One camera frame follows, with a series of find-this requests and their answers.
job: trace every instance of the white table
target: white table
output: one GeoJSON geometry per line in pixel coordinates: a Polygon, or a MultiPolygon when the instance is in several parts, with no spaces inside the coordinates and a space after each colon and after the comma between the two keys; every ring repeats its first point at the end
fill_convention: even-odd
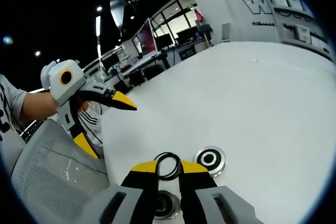
{"type": "MultiPolygon", "coordinates": [[[[334,65],[267,42],[220,44],[137,87],[138,111],[103,117],[109,178],[165,151],[192,161],[208,145],[226,154],[217,185],[255,207],[266,224],[298,223],[329,181],[336,149],[334,65]]],[[[164,164],[167,170],[172,164],[164,164]]],[[[160,182],[179,196],[177,179],[160,182]]],[[[159,223],[183,223],[182,215],[159,223]]]]}
{"type": "Polygon", "coordinates": [[[133,72],[134,70],[140,68],[141,66],[143,66],[144,64],[146,64],[148,61],[150,61],[153,58],[156,58],[158,56],[161,55],[161,52],[158,52],[154,55],[150,55],[147,57],[144,57],[140,60],[138,60],[130,69],[128,69],[127,71],[125,71],[124,73],[122,73],[124,76],[128,76],[131,72],[133,72]]]}

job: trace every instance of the window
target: window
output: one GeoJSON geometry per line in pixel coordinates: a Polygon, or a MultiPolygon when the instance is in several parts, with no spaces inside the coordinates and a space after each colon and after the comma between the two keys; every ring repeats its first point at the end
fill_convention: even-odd
{"type": "Polygon", "coordinates": [[[164,19],[162,17],[162,14],[158,14],[153,20],[152,20],[152,27],[158,27],[158,25],[162,24],[164,22],[164,19]]]}
{"type": "Polygon", "coordinates": [[[171,16],[175,15],[176,13],[180,12],[181,9],[177,3],[172,4],[171,6],[167,7],[162,13],[166,19],[169,19],[171,16]]]}
{"type": "Polygon", "coordinates": [[[175,44],[175,40],[173,38],[173,35],[169,32],[169,29],[168,29],[167,25],[163,25],[163,26],[157,28],[156,29],[156,34],[157,34],[156,37],[159,37],[159,36],[162,36],[162,35],[165,35],[165,34],[169,34],[170,37],[172,38],[173,43],[175,44]]]}
{"type": "Polygon", "coordinates": [[[191,27],[196,26],[196,20],[197,20],[197,16],[194,10],[191,10],[190,12],[187,12],[185,14],[187,16],[187,19],[191,25],[191,27]]]}
{"type": "Polygon", "coordinates": [[[177,33],[179,31],[183,31],[189,28],[189,25],[184,15],[181,15],[180,17],[173,19],[168,23],[168,25],[173,33],[174,38],[178,38],[177,33]]]}
{"type": "Polygon", "coordinates": [[[196,3],[195,0],[179,0],[180,5],[183,9],[186,9],[188,5],[193,5],[196,3]]]}
{"type": "Polygon", "coordinates": [[[134,43],[135,46],[137,47],[138,52],[141,53],[141,52],[142,52],[142,49],[141,49],[140,41],[139,41],[139,39],[138,39],[137,36],[134,37],[134,39],[133,39],[133,43],[134,43]]]}

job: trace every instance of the metal disc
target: metal disc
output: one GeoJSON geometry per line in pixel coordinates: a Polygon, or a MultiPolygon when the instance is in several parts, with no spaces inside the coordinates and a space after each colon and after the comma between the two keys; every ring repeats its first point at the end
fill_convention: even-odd
{"type": "Polygon", "coordinates": [[[217,177],[225,168],[225,154],[217,146],[207,146],[196,153],[194,162],[207,168],[211,177],[217,177]]]}

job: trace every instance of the computer screen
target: computer screen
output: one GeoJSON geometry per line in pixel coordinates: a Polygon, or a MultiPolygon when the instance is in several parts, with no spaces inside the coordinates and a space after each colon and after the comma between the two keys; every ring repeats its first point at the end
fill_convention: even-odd
{"type": "Polygon", "coordinates": [[[117,54],[112,54],[110,57],[103,59],[103,64],[106,71],[119,62],[119,57],[117,54]]]}
{"type": "Polygon", "coordinates": [[[168,47],[173,43],[172,37],[170,37],[169,34],[156,37],[155,40],[156,40],[156,45],[158,47],[158,51],[161,51],[162,48],[168,47]]]}
{"type": "Polygon", "coordinates": [[[140,29],[138,33],[138,39],[141,44],[141,50],[143,56],[149,54],[150,52],[157,51],[156,43],[154,40],[154,36],[152,33],[152,27],[149,19],[146,20],[143,27],[140,29]]]}
{"type": "Polygon", "coordinates": [[[197,36],[196,36],[196,33],[198,32],[198,29],[197,27],[191,27],[191,28],[188,28],[188,29],[185,29],[179,33],[177,33],[177,41],[179,44],[183,44],[183,43],[186,43],[188,41],[190,41],[191,39],[196,39],[197,36]]]}

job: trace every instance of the black ceiling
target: black ceiling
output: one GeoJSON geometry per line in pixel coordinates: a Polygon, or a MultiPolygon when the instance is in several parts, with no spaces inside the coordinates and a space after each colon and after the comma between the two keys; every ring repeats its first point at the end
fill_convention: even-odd
{"type": "MultiPolygon", "coordinates": [[[[13,44],[1,44],[1,72],[27,91],[41,87],[43,66],[60,58],[78,59],[84,67],[98,57],[95,17],[101,15],[101,51],[112,49],[120,34],[110,13],[110,0],[1,0],[0,36],[13,44]],[[103,11],[98,14],[97,6],[103,11]],[[34,52],[41,51],[39,57],[34,52]]],[[[124,14],[123,41],[131,38],[144,20],[169,0],[139,0],[124,14]]]]}

